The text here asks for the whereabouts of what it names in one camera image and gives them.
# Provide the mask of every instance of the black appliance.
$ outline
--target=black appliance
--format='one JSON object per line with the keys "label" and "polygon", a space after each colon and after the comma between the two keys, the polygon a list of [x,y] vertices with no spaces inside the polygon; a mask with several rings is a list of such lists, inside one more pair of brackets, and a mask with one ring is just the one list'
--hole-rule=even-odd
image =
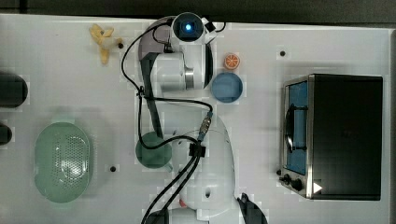
{"label": "black appliance", "polygon": [[313,74],[284,85],[283,186],[314,200],[380,200],[382,77]]}

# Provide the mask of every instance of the green colander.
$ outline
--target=green colander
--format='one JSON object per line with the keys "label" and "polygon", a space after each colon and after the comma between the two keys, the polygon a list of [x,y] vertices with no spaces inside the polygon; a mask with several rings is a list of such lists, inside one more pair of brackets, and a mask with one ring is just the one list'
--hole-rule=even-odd
{"label": "green colander", "polygon": [[80,196],[90,181],[90,142],[69,122],[55,122],[35,142],[35,185],[55,203]]}

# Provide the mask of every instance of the table surface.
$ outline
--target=table surface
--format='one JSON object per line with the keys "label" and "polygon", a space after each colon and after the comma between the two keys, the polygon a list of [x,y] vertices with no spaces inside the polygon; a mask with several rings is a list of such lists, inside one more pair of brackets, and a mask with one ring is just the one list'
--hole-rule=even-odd
{"label": "table surface", "polygon": [[[0,108],[0,120],[14,132],[12,142],[0,150],[0,223],[140,223],[149,203],[174,175],[144,168],[135,157],[136,97],[120,72],[125,48],[114,49],[108,65],[101,65],[89,28],[94,23],[114,27],[114,36],[131,43],[151,22],[0,15],[0,69],[29,84],[22,106]],[[244,82],[243,95],[226,105],[213,98],[210,85],[183,94],[214,106],[232,141],[235,195],[245,192],[269,223],[389,223],[390,33],[229,23],[213,42],[215,74],[224,70],[227,52],[241,58],[235,73]],[[285,57],[279,56],[282,50]],[[133,48],[127,73],[139,80],[136,54]],[[309,201],[278,183],[281,86],[311,73],[383,76],[381,201]],[[94,152],[92,182],[78,199],[64,204],[41,196],[33,176],[35,140],[59,114],[76,118],[92,139]],[[112,165],[117,172],[108,171]]]}

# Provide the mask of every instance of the screw hole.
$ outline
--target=screw hole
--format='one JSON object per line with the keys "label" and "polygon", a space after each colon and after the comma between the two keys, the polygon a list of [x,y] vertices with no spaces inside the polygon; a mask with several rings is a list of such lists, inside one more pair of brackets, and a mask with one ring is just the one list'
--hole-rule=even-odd
{"label": "screw hole", "polygon": [[207,189],[205,190],[205,196],[206,196],[206,198],[209,198],[209,197],[210,197],[210,188],[207,188]]}

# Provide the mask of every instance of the blue bowl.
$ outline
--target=blue bowl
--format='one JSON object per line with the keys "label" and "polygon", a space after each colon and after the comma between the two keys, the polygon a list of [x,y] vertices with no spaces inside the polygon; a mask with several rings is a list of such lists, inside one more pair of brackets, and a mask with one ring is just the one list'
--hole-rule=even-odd
{"label": "blue bowl", "polygon": [[241,78],[234,73],[220,73],[212,82],[212,94],[223,103],[232,103],[244,89]]}

